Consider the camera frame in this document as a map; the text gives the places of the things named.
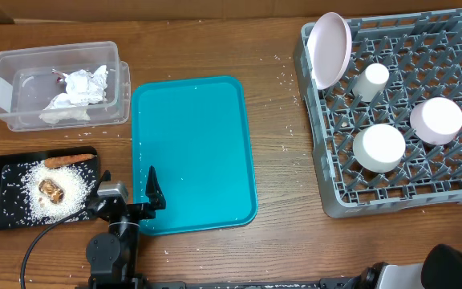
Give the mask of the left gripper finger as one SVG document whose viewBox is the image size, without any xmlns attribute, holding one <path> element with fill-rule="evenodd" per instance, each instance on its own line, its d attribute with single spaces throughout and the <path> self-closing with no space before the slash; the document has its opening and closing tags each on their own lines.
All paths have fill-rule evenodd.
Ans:
<svg viewBox="0 0 462 289">
<path fill-rule="evenodd" d="M 164 195 L 157 180 L 156 170 L 152 165 L 149 167 L 148 171 L 145 194 L 151 205 L 164 204 Z"/>
<path fill-rule="evenodd" d="M 98 189 L 100 185 L 105 182 L 105 181 L 110 181 L 111 180 L 111 173 L 109 170 L 105 170 L 100 177 L 100 179 L 97 181 L 95 187 Z"/>
</svg>

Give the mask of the carrot piece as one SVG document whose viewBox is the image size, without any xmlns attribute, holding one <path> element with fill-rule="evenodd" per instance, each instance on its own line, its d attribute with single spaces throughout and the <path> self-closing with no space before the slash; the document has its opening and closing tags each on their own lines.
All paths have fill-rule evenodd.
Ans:
<svg viewBox="0 0 462 289">
<path fill-rule="evenodd" d="M 51 157 L 44 161 L 44 165 L 49 169 L 57 169 L 66 165 L 72 165 L 79 162 L 88 161 L 95 158 L 94 154 L 78 154 L 62 157 Z"/>
</svg>

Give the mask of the brown food scrap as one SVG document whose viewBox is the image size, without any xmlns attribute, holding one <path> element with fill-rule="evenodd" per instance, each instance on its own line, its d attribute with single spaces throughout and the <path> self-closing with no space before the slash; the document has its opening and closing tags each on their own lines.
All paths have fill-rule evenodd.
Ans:
<svg viewBox="0 0 462 289">
<path fill-rule="evenodd" d="M 47 195 L 54 204 L 59 204 L 63 201 L 63 189 L 51 179 L 42 180 L 38 185 L 38 189 L 41 193 Z"/>
</svg>

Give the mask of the white tissue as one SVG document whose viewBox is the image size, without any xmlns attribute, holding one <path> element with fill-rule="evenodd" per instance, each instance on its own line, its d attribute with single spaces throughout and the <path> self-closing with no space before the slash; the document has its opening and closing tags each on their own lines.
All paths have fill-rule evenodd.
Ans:
<svg viewBox="0 0 462 289">
<path fill-rule="evenodd" d="M 107 66 L 102 65 L 94 72 L 79 70 L 65 78 L 69 101 L 77 106 L 97 104 L 106 100 Z"/>
<path fill-rule="evenodd" d="M 74 95 L 67 93 L 58 94 L 39 115 L 39 118 L 48 124 L 57 124 L 61 120 L 90 120 L 87 110 L 84 108 L 87 104 L 76 103 Z"/>
</svg>

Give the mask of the red snack wrapper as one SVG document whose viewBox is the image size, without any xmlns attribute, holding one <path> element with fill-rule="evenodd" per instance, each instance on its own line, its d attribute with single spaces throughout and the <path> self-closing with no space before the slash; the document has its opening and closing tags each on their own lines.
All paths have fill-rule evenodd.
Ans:
<svg viewBox="0 0 462 289">
<path fill-rule="evenodd" d="M 59 84 L 66 83 L 66 78 L 68 77 L 68 74 L 58 71 L 54 68 L 51 70 L 51 72 L 57 76 L 56 83 L 59 83 Z"/>
</svg>

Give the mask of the small white bowl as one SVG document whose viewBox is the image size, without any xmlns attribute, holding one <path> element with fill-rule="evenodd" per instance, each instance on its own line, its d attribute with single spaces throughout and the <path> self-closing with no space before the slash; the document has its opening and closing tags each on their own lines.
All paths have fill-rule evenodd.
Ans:
<svg viewBox="0 0 462 289">
<path fill-rule="evenodd" d="M 388 124 L 375 124 L 359 132 L 353 141 L 356 161 L 374 173 L 387 173 L 400 163 L 406 149 L 403 134 Z"/>
</svg>

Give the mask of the large white plate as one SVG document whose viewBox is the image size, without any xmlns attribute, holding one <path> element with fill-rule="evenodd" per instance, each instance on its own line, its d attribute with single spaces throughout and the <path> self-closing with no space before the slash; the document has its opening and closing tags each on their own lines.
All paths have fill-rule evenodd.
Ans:
<svg viewBox="0 0 462 289">
<path fill-rule="evenodd" d="M 347 21 L 335 12 L 324 14 L 307 41 L 311 76 L 318 90 L 330 88 L 344 74 L 351 57 L 352 36 Z"/>
</svg>

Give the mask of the white cup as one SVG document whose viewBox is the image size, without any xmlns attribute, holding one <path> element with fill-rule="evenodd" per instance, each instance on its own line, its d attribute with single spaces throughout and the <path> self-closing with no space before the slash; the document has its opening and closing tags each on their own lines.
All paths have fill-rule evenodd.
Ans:
<svg viewBox="0 0 462 289">
<path fill-rule="evenodd" d="M 378 92 L 382 92 L 389 79 L 389 71 L 381 63 L 372 63 L 358 77 L 352 92 L 361 96 L 363 102 L 371 102 Z"/>
</svg>

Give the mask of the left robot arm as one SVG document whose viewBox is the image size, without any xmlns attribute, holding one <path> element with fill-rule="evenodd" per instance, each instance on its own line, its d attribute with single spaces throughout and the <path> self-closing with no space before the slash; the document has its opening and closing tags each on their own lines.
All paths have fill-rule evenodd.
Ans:
<svg viewBox="0 0 462 289">
<path fill-rule="evenodd" d="M 166 208 L 154 167 L 146 181 L 148 202 L 128 203 L 122 181 L 112 182 L 105 171 L 87 201 L 88 212 L 108 222 L 108 232 L 97 234 L 87 244 L 86 258 L 91 266 L 90 288 L 146 288 L 147 281 L 136 272 L 140 242 L 140 222 L 156 217 Z"/>
</svg>

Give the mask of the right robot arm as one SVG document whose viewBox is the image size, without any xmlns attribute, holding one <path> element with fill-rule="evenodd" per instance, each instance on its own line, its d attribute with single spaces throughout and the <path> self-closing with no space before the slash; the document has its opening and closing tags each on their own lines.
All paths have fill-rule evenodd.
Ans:
<svg viewBox="0 0 462 289">
<path fill-rule="evenodd" d="M 344 288 L 372 289 L 462 289 L 462 252 L 439 244 L 426 259 L 411 265 L 376 263 Z"/>
</svg>

